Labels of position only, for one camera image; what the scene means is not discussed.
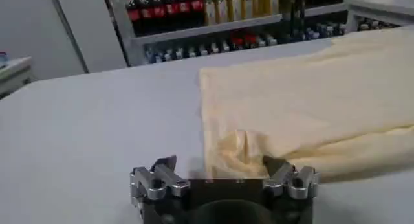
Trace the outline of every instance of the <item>crumpled fabric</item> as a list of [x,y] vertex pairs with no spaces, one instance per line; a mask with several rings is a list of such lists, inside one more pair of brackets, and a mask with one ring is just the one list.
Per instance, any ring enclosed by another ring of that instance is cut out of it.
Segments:
[[359,32],[328,49],[200,71],[209,178],[268,177],[264,155],[322,182],[414,165],[414,32]]

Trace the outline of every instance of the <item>wall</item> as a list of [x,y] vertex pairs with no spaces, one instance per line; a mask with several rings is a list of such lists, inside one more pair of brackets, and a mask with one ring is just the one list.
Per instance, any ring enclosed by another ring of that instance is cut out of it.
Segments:
[[32,56],[38,79],[83,73],[51,0],[0,0],[0,50]]

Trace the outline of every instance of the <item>shelf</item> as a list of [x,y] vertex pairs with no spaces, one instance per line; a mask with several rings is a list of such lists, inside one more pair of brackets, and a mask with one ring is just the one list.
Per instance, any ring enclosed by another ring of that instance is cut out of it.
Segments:
[[[317,15],[322,15],[322,14],[341,12],[344,10],[346,10],[345,4],[339,3],[335,5],[321,6],[321,7],[306,9],[305,16],[317,16]],[[148,43],[156,43],[156,42],[168,41],[168,40],[179,39],[179,38],[188,38],[192,36],[200,36],[203,34],[210,34],[210,33],[234,30],[234,29],[239,29],[239,28],[255,27],[258,25],[267,25],[267,24],[280,22],[281,18],[282,18],[281,14],[278,14],[274,16],[265,16],[265,17],[246,19],[246,20],[241,20],[241,21],[222,23],[222,24],[217,24],[217,25],[208,25],[205,27],[196,27],[196,28],[189,28],[185,30],[154,34],[150,36],[135,37],[135,38],[132,38],[131,40],[135,45],[145,45]]]

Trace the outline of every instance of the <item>table surface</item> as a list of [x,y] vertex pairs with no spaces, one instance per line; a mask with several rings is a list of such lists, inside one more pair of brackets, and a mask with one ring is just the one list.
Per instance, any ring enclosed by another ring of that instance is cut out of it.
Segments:
[[[308,54],[321,39],[34,82],[0,100],[2,224],[139,223],[129,172],[176,154],[200,177],[199,69]],[[315,223],[412,223],[414,172],[323,185]]]
[[0,69],[0,80],[8,78],[16,72],[22,71],[30,67],[32,63],[31,57],[18,58],[6,62],[7,67]]

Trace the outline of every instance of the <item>red bottle label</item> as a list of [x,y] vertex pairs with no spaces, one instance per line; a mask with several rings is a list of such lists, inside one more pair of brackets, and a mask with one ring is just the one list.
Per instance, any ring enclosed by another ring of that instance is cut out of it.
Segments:
[[191,7],[195,11],[204,11],[204,3],[202,0],[192,1]]
[[178,3],[167,4],[167,12],[170,15],[177,14],[180,11],[180,6]]
[[180,3],[180,12],[190,12],[190,4],[188,2]]
[[137,21],[141,18],[139,10],[129,10],[128,16],[131,21]]
[[154,7],[154,16],[163,17],[166,15],[166,9],[163,6]]
[[141,14],[143,18],[149,19],[152,18],[154,16],[154,11],[152,8],[148,8],[148,9],[141,9]]

